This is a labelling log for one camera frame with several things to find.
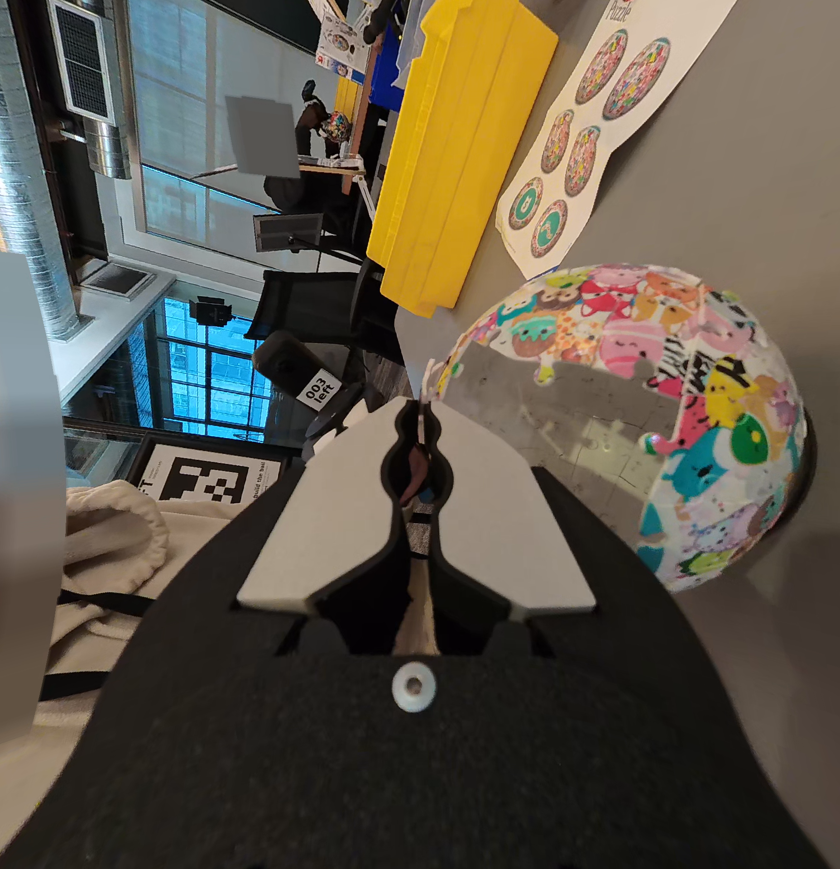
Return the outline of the silver ventilation duct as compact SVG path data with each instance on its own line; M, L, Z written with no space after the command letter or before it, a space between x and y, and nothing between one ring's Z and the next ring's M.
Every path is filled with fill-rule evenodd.
M0 252L23 255L47 337L82 329L7 2L0 1Z

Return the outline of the printed puzzle instruction sheet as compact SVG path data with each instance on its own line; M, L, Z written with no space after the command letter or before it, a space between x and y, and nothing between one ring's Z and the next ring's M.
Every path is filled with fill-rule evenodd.
M588 223L611 155L663 105L734 1L609 1L495 226L523 277L560 264Z

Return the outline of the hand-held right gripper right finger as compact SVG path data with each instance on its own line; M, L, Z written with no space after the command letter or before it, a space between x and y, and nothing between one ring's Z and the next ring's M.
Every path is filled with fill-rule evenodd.
M441 401L424 406L423 424L438 650L481 654L498 628L593 612L596 597L528 462Z

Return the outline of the yellow plastic bin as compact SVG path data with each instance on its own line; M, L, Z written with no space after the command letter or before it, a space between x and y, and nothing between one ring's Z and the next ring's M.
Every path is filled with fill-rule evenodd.
M517 1L435 2L421 30L367 253L429 318L456 305L558 36Z

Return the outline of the person's cream sweater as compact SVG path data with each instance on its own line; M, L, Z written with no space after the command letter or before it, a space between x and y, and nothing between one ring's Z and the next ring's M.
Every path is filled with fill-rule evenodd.
M170 558L170 529L154 500L127 482L69 489L62 582L34 729L77 730L129 644L140 599Z

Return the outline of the colourful puzzle piece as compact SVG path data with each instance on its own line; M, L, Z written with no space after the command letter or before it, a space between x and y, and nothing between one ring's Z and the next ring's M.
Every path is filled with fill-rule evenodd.
M422 378L419 402L422 406L441 400L448 384L461 372L461 364L451 360L428 360Z

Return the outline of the framed marker sign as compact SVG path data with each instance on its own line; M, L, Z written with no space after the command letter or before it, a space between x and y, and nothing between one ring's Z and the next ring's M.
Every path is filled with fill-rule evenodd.
M126 480L155 501L246 506L298 462L294 449L151 430Z

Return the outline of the dark blue bin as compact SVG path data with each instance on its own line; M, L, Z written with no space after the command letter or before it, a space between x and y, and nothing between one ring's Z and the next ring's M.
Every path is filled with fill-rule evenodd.
M370 102L379 108L399 112L403 104L404 87L399 85L400 72L396 66L400 40L388 25L382 47L374 63L371 78Z

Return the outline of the black light panel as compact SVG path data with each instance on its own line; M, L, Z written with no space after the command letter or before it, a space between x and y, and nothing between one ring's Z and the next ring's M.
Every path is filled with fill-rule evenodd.
M258 253L304 250L320 252L322 213L259 214L253 216L254 245Z

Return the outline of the white air vent grille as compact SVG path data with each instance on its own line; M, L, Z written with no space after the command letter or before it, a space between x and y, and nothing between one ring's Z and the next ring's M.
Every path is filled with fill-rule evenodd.
M47 4L67 109L85 119L115 126L103 16L75 2Z

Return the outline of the black studio light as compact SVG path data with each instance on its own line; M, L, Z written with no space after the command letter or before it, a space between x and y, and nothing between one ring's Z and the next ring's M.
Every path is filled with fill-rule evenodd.
M204 328L221 329L235 319L232 306L222 298L198 296L188 302L188 308L190 317Z

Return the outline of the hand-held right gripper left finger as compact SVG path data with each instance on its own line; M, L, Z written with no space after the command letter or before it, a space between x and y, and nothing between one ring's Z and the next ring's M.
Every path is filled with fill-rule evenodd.
M401 496L417 423L418 403L395 398L307 462L239 606L330 621L352 654L392 654L411 603Z

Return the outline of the white puzzle box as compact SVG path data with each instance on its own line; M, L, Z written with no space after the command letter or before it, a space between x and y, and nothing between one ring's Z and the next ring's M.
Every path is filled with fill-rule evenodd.
M316 63L337 76L363 85L369 63L370 47L353 28L324 11L316 52Z

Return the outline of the black mesh chair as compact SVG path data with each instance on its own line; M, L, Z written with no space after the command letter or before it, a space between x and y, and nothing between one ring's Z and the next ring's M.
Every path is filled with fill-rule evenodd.
M339 344L403 366L397 305L382 295L383 266L366 258L357 273L264 272L262 296L245 338L287 331L300 342Z

